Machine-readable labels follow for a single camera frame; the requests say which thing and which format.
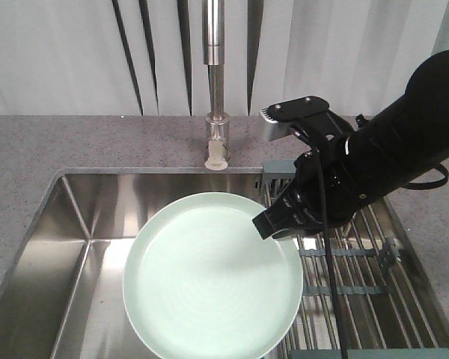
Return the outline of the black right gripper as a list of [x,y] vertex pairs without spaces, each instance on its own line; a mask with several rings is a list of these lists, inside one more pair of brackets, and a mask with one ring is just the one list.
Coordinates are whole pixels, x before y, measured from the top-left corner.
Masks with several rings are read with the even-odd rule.
[[256,215],[252,223],[262,239],[312,236],[348,222],[363,206],[355,183],[340,162],[325,167],[307,152],[295,160],[296,176],[279,198]]

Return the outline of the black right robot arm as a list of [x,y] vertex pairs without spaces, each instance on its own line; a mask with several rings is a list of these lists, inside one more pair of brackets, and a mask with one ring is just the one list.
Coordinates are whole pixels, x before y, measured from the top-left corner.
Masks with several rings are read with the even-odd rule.
[[266,138],[294,135],[309,146],[279,198],[253,222],[263,238],[314,235],[339,227],[361,208],[449,158],[449,50],[412,74],[404,94],[353,129],[317,96],[261,112]]

